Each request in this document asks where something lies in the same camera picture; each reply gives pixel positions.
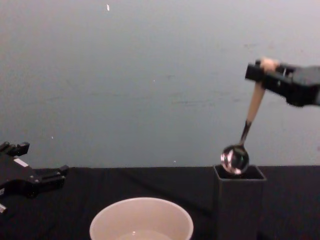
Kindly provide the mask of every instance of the white label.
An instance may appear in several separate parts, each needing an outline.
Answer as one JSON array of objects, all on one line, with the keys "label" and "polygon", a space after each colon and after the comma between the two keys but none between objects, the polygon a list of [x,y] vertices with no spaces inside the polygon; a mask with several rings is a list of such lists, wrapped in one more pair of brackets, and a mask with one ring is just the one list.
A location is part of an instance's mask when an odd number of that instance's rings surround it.
[{"label": "white label", "polygon": [[21,159],[19,158],[15,158],[14,161],[17,163],[17,164],[20,164],[22,167],[28,167],[29,165],[26,164],[24,161],[22,161]]}]

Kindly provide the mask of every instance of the gray wall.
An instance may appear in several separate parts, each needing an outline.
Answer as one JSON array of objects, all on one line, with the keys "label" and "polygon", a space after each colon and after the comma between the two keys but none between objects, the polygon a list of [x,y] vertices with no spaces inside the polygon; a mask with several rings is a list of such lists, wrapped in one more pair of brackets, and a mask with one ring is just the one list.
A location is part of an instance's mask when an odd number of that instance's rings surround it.
[{"label": "gray wall", "polygon": [[[33,167],[208,166],[269,56],[320,64],[316,0],[0,0],[0,136]],[[258,165],[320,163],[320,109],[266,93]]]}]

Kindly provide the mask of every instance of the white bowl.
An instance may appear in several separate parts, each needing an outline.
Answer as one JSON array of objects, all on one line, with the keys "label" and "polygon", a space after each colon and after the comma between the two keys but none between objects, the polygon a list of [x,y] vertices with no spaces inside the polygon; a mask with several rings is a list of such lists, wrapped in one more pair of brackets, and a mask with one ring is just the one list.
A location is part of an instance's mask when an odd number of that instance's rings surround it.
[{"label": "white bowl", "polygon": [[190,240],[194,224],[179,205],[152,197],[116,202],[90,225],[91,240]]}]

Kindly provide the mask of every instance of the bowl rim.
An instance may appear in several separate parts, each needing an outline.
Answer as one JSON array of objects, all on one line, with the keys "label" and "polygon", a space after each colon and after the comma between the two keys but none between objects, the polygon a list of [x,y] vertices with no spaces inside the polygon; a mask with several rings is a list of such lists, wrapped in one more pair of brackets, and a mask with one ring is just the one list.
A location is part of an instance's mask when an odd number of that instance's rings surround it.
[{"label": "bowl rim", "polygon": [[99,217],[104,212],[106,212],[108,209],[111,209],[114,206],[117,206],[117,205],[120,205],[120,204],[123,204],[123,203],[132,202],[132,201],[141,201],[141,200],[143,200],[143,201],[144,200],[152,200],[152,201],[156,201],[156,202],[162,202],[162,203],[169,204],[169,205],[174,206],[177,209],[179,209],[183,213],[183,215],[187,218],[187,221],[188,221],[188,224],[189,224],[189,231],[187,233],[186,239],[187,240],[191,239],[191,237],[193,235],[193,232],[194,232],[194,222],[193,222],[190,214],[183,207],[181,207],[180,205],[178,205],[178,204],[176,204],[176,203],[174,203],[172,201],[165,200],[165,199],[162,199],[162,198],[156,198],[156,197],[133,197],[133,198],[127,198],[127,199],[120,200],[120,201],[117,201],[115,203],[112,203],[112,204],[106,206],[105,208],[103,208],[101,211],[99,211],[97,215],[95,215],[95,217],[91,221],[90,228],[89,228],[89,234],[90,234],[91,240],[96,240],[96,239],[94,239],[95,236],[94,236],[94,233],[93,233],[93,227],[95,225],[95,222],[99,219]]}]

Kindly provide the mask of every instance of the table surface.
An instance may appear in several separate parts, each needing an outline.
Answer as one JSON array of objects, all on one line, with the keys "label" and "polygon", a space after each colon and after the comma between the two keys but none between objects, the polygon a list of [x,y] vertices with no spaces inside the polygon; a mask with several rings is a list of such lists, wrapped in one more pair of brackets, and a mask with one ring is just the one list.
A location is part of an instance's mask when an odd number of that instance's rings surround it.
[{"label": "table surface", "polygon": [[[320,239],[320,166],[261,166],[267,177],[260,240]],[[62,189],[34,199],[8,196],[0,240],[89,240],[95,215],[133,197],[156,197],[185,208],[193,240],[212,239],[212,167],[70,168]]]}]

